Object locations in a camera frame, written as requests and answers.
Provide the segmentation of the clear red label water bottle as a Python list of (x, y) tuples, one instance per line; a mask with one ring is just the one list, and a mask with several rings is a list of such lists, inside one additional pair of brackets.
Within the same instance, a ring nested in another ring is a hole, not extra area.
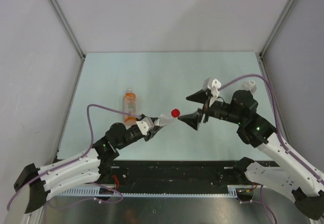
[(172, 115), (160, 114), (159, 117), (156, 120), (154, 120), (154, 125), (159, 127), (165, 127), (176, 120), (177, 118), (173, 117)]

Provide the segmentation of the red bottle cap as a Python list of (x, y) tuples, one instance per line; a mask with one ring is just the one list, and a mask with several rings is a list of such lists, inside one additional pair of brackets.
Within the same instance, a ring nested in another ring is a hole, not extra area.
[(177, 118), (177, 117), (179, 117), (179, 116), (180, 116), (180, 111), (179, 111), (177, 108), (173, 109), (173, 110), (171, 111), (171, 116), (172, 116), (173, 118)]

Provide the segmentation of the white green fruit tea bottle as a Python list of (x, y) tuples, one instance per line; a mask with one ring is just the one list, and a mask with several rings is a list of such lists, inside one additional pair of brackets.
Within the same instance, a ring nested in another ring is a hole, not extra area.
[(241, 89), (249, 91), (252, 95), (254, 95), (257, 90), (256, 82), (254, 80), (245, 81), (243, 82)]

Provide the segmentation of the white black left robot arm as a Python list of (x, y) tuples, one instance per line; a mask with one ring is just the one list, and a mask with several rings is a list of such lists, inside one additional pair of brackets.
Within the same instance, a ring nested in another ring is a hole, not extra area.
[(36, 167), (34, 163), (23, 168), (14, 189), (19, 192), (29, 185), (29, 200), (25, 214), (45, 205), (54, 196), (85, 183), (107, 183), (111, 180), (111, 164), (121, 150), (144, 139), (149, 141), (164, 127), (161, 118), (142, 115), (127, 128), (123, 123), (111, 125), (105, 135), (91, 147), (74, 157)]

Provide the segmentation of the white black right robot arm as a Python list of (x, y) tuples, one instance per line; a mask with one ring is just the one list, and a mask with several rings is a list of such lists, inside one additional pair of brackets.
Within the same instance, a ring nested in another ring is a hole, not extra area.
[(291, 200), (309, 219), (323, 217), (323, 172), (316, 169), (286, 140), (279, 129), (257, 114), (257, 101), (250, 91), (237, 90), (230, 103), (218, 101), (218, 89), (202, 89), (186, 99), (202, 103), (196, 112), (178, 117), (194, 130), (201, 122), (216, 118), (238, 125), (237, 134), (243, 143), (269, 156), (283, 173), (266, 170), (249, 158), (242, 158), (234, 170), (239, 184), (259, 183)]

